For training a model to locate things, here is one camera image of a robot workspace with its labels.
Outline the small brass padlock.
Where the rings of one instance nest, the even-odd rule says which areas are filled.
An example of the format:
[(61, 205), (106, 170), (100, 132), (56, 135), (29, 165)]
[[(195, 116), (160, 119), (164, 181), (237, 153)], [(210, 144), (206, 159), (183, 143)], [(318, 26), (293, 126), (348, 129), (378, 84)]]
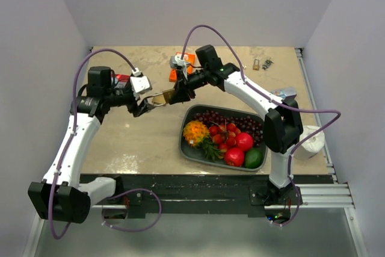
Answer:
[(252, 69), (253, 70), (259, 70), (260, 69), (260, 61), (259, 61), (259, 59), (257, 59), (257, 58), (254, 59)]

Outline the black key bunch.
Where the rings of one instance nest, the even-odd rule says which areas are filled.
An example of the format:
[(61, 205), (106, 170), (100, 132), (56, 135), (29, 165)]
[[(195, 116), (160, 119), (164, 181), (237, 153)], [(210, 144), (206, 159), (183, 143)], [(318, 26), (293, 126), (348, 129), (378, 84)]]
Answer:
[(271, 58), (267, 58), (262, 65), (262, 69), (267, 70), (273, 63)]

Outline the green avocado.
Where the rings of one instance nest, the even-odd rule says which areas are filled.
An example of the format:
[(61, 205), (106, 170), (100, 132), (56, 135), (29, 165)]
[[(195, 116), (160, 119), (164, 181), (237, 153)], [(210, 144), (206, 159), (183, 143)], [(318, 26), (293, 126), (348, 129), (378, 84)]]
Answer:
[(258, 168), (263, 161), (263, 154), (258, 148), (252, 148), (245, 153), (244, 166), (248, 169)]

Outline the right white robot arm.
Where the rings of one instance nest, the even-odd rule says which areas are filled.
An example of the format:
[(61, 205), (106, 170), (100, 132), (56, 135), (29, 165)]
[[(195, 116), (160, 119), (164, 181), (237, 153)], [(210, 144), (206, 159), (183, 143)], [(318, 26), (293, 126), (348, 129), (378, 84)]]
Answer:
[(212, 45), (198, 48), (196, 56), (201, 67), (192, 74), (187, 72), (188, 63), (183, 56), (170, 58), (177, 81), (168, 103), (190, 101), (196, 96), (195, 90), (210, 84), (237, 97), (263, 117), (263, 139), (271, 151), (268, 198), (276, 205), (282, 204), (289, 198), (288, 189), (292, 187), (292, 150), (303, 133), (297, 102), (268, 93), (247, 79), (233, 63), (223, 64)]

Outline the upper red pomegranate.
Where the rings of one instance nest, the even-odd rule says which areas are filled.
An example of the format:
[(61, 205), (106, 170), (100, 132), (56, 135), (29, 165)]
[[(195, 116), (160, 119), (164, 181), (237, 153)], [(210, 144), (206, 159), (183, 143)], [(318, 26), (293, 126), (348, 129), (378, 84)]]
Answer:
[(238, 134), (235, 137), (235, 140), (236, 140), (236, 147), (238, 147), (244, 152), (250, 150), (254, 145), (253, 137), (246, 132), (241, 132), (240, 134)]

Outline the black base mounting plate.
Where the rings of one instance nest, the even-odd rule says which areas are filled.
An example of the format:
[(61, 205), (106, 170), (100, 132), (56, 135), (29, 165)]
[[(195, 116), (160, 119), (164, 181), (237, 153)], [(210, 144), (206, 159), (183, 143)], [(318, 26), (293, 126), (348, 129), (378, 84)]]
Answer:
[(120, 175), (117, 192), (100, 202), (146, 214), (240, 214), (286, 221), (302, 204), (300, 188), (276, 189), (264, 175)]

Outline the grey fruit tray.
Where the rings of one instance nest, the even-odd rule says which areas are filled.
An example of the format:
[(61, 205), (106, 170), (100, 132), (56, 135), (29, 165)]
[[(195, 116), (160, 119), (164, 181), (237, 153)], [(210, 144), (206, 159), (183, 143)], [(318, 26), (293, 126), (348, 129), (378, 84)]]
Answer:
[[(182, 136), (182, 129), (183, 127), (189, 122), (194, 120), (194, 116), (196, 114), (206, 115), (210, 111), (213, 111), (218, 117), (223, 116), (224, 118), (238, 118), (248, 120), (251, 123), (255, 123), (257, 125), (257, 136), (259, 137), (259, 142), (255, 146), (256, 149), (258, 149), (261, 152), (261, 161), (259, 162), (259, 165), (253, 168), (248, 168), (244, 164), (240, 167), (232, 167), (230, 165), (227, 165), (225, 163), (225, 160), (221, 160), (219, 158), (216, 158), (214, 161), (211, 161), (209, 158), (205, 157), (204, 151), (202, 149), (195, 149), (191, 147), (186, 140), (184, 140), (184, 137)], [(188, 111), (185, 114), (185, 117), (182, 121), (182, 126), (180, 129), (180, 140), (179, 140), (179, 150), (182, 154), (182, 156), (186, 159), (189, 159), (191, 161), (195, 161), (202, 164), (208, 164), (211, 166), (217, 166), (217, 167), (223, 167), (233, 170), (240, 170), (245, 172), (257, 172), (259, 171), (265, 164), (266, 156), (267, 156), (267, 147), (262, 139), (262, 129), (263, 129), (263, 119), (254, 113), (249, 113), (245, 111), (240, 110), (234, 110), (230, 108), (222, 108), (222, 107), (216, 107), (216, 106), (210, 106), (210, 105), (193, 105), (191, 106)]]

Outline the orange horned melon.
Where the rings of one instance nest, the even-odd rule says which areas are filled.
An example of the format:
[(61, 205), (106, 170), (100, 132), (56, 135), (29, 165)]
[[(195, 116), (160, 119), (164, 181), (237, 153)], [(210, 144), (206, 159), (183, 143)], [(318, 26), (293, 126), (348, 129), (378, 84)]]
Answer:
[(191, 147), (206, 149), (208, 146), (209, 130), (198, 120), (188, 122), (182, 130), (182, 135)]

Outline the white paper towel roll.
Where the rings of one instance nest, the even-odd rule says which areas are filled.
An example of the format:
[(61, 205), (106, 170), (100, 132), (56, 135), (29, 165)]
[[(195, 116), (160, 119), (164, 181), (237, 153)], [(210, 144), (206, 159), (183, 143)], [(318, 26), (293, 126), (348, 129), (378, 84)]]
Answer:
[[(300, 135), (300, 141), (305, 139), (308, 135), (319, 129), (318, 126), (305, 125), (303, 127), (303, 133)], [(317, 155), (320, 151), (322, 151), (325, 145), (325, 135), (324, 132), (321, 131), (307, 141), (305, 141), (294, 153), (294, 157), (300, 160), (307, 160)]]

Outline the brass padlock with key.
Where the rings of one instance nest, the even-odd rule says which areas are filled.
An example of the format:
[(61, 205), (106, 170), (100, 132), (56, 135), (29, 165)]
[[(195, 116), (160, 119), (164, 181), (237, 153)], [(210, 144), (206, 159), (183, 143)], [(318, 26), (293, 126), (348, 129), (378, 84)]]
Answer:
[(164, 90), (160, 93), (156, 93), (146, 97), (151, 107), (163, 107), (170, 103), (174, 95), (174, 89)]

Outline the green pineapple leaf top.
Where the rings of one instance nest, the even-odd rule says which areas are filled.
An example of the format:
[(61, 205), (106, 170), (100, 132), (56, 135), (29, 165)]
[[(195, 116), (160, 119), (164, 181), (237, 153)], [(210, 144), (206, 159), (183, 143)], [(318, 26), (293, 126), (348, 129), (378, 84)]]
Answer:
[(208, 160), (216, 161), (218, 159), (223, 159), (222, 151), (219, 150), (210, 138), (205, 138), (199, 146), (203, 150), (205, 158)]

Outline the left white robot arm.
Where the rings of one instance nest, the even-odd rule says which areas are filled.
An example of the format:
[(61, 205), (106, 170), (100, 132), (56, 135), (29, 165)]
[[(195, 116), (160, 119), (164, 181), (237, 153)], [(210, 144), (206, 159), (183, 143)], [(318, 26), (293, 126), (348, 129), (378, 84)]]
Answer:
[(88, 83), (76, 96), (76, 108), (70, 111), (69, 124), (60, 149), (42, 181), (29, 185), (28, 196), (40, 218), (83, 223), (90, 208), (103, 200), (120, 203), (125, 196), (123, 181), (118, 176), (100, 176), (83, 184), (83, 163), (92, 139), (104, 117), (113, 107), (126, 106), (135, 117), (149, 110), (140, 95), (151, 91), (148, 77), (134, 70), (128, 80), (113, 82), (114, 72), (105, 66), (88, 70)]

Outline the lower red pomegranate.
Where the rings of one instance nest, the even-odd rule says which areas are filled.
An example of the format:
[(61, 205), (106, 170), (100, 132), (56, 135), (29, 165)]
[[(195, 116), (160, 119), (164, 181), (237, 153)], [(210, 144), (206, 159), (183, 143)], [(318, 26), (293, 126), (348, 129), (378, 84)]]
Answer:
[(238, 147), (232, 147), (224, 154), (224, 161), (228, 166), (241, 167), (244, 159), (245, 153)]

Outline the aluminium frame rail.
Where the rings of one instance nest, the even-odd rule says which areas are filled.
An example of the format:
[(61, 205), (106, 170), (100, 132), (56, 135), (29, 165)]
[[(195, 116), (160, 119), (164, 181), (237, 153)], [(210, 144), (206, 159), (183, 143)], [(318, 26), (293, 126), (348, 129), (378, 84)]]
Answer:
[[(298, 191), (301, 195), (300, 205), (306, 208), (352, 208), (354, 206), (350, 189), (347, 184), (298, 184)], [(283, 201), (276, 201), (267, 204), (257, 197), (256, 190), (249, 189), (244, 194), (247, 203), (251, 206), (262, 206), (265, 209), (294, 209), (297, 205), (297, 193), (292, 193), (289, 197), (285, 197)], [(216, 198), (216, 199), (162, 199), (162, 208), (168, 204), (173, 205), (223, 205), (225, 203), (235, 203), (237, 199), (234, 197)]]

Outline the red toothpaste box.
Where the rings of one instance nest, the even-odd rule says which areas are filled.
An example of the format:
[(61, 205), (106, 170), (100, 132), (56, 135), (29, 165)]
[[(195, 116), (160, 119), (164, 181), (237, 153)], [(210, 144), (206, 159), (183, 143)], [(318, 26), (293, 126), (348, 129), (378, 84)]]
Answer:
[(129, 83), (129, 78), (129, 75), (116, 74), (112, 83), (115, 88), (124, 88)]

